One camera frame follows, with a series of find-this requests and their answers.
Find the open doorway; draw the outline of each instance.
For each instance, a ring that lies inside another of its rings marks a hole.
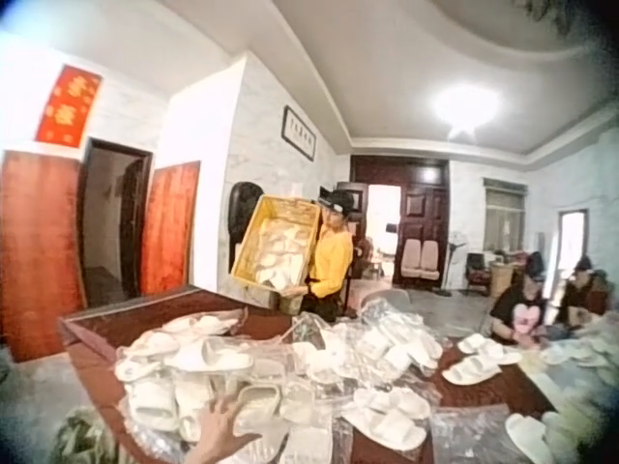
[[[560,305],[565,282],[574,271],[580,257],[587,252],[589,211],[559,213],[559,235],[553,283],[553,305]]]
[[[139,296],[152,153],[91,139],[78,186],[77,230],[88,307]]]
[[[366,237],[373,245],[372,269],[379,278],[391,282],[398,250],[399,202],[401,188],[371,185],[368,187],[368,228]]]

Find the black shirt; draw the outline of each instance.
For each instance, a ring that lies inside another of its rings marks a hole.
[[[539,293],[534,300],[527,300],[521,285],[513,285],[499,297],[490,316],[518,332],[530,334],[544,322],[546,300]]]
[[[561,305],[559,306],[559,313],[557,314],[556,322],[561,324],[570,324],[570,306],[574,307],[587,307],[587,298],[589,292],[593,286],[593,278],[589,282],[578,288],[573,282],[568,281],[565,286],[565,293],[561,299]]]

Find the person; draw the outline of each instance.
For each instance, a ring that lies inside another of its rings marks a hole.
[[[542,296],[544,281],[544,260],[535,251],[527,257],[522,282],[505,290],[490,312],[492,337],[496,341],[517,343],[523,348],[536,345],[535,337],[546,309]]]
[[[301,311],[312,312],[333,323],[339,313],[339,291],[353,259],[352,235],[346,228],[346,219],[353,210],[354,199],[347,191],[334,190],[320,204],[323,224],[306,285],[284,289],[281,295],[303,297]]]
[[[187,453],[184,464],[217,464],[261,438],[257,433],[234,435],[234,421],[242,406],[234,396],[208,402],[200,413],[200,439]]]
[[[568,280],[559,305],[555,323],[571,332],[586,322],[587,298],[593,286],[593,265],[585,254],[574,267],[573,278]]]

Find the red banner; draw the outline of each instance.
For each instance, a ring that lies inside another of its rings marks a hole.
[[[79,148],[101,79],[65,65],[45,105],[35,141]]]

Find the ceiling light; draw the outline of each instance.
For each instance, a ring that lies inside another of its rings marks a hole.
[[[472,85],[459,85],[438,96],[434,105],[436,115],[452,126],[450,137],[460,132],[472,133],[494,118],[498,109],[494,92]]]

